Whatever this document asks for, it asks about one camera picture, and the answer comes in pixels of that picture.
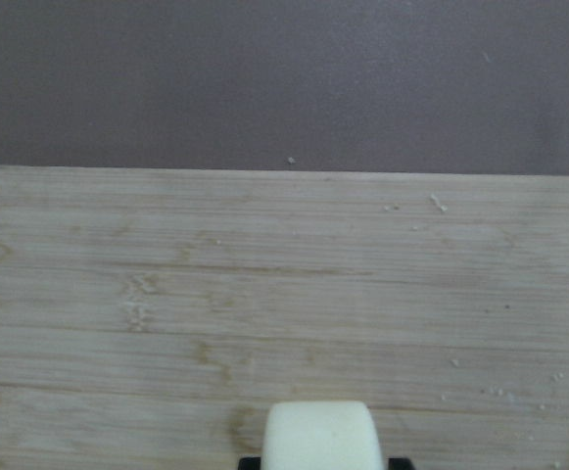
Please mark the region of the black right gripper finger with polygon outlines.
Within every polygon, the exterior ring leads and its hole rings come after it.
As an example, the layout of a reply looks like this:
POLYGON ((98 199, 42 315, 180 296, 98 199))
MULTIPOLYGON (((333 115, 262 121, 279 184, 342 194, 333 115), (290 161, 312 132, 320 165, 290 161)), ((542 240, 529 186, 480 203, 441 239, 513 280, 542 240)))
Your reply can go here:
POLYGON ((238 460, 237 470, 261 470, 260 456, 243 456, 238 460))

